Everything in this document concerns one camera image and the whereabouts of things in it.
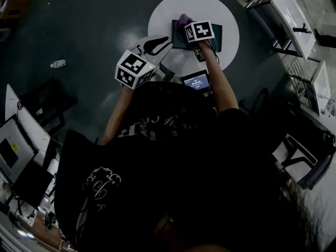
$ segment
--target white round table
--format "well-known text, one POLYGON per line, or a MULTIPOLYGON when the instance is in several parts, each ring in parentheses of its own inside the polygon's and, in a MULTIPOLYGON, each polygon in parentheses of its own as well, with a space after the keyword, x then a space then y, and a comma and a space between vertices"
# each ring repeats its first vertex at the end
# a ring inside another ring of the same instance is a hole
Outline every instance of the white round table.
MULTIPOLYGON (((194 21, 210 20, 223 26, 222 51, 217 53, 222 70, 235 58, 239 47, 239 29, 235 17, 219 0, 164 0, 152 13, 148 24, 148 36, 169 36, 172 38, 172 20, 182 13, 194 21)), ((206 69, 205 62, 199 62, 193 50, 172 49, 162 64, 179 76, 187 76, 206 69)))

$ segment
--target yellow label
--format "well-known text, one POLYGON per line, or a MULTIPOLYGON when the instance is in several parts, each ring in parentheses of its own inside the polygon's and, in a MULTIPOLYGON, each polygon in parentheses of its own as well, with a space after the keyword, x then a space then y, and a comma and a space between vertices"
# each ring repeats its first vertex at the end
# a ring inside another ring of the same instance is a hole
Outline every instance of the yellow label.
POLYGON ((14 144, 12 144, 12 150, 16 153, 17 151, 18 151, 18 147, 17 147, 17 145, 14 143, 14 144))

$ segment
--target white bottle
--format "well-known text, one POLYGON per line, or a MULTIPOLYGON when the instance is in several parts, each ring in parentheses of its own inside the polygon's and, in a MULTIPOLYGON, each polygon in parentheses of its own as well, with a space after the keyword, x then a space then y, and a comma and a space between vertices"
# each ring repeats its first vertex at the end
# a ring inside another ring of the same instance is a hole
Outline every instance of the white bottle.
POLYGON ((58 67, 63 67, 63 66, 65 66, 65 65, 66 65, 65 60, 59 60, 59 61, 54 61, 54 62, 50 65, 50 67, 51 67, 51 68, 58 68, 58 67))

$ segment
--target white cube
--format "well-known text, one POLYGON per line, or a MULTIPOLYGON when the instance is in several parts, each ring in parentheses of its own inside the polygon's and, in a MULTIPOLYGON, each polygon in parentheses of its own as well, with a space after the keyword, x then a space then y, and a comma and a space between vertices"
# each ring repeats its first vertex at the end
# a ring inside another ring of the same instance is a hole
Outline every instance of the white cube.
POLYGON ((189 43, 215 38, 210 20, 190 23, 184 29, 189 43))
POLYGON ((131 89, 150 80, 155 65, 126 50, 117 63, 115 79, 131 89))

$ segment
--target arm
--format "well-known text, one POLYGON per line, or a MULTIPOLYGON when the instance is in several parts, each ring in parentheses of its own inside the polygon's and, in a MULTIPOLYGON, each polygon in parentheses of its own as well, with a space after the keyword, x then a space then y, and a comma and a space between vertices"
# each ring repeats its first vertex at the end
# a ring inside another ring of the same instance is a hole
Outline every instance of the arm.
POLYGON ((112 112, 109 122, 107 123, 104 136, 102 139, 103 145, 106 145, 108 142, 110 142, 117 133, 121 121, 125 116, 126 110, 131 103, 133 92, 134 92, 133 90, 129 89, 126 86, 122 88, 117 105, 114 111, 112 112))
POLYGON ((230 86, 230 83, 227 81, 221 67, 219 66, 214 52, 207 44, 208 43, 201 41, 199 42, 199 47, 205 57, 206 66, 208 68, 211 84, 214 90, 217 111, 218 113, 221 113, 229 108, 239 109, 236 96, 230 86))

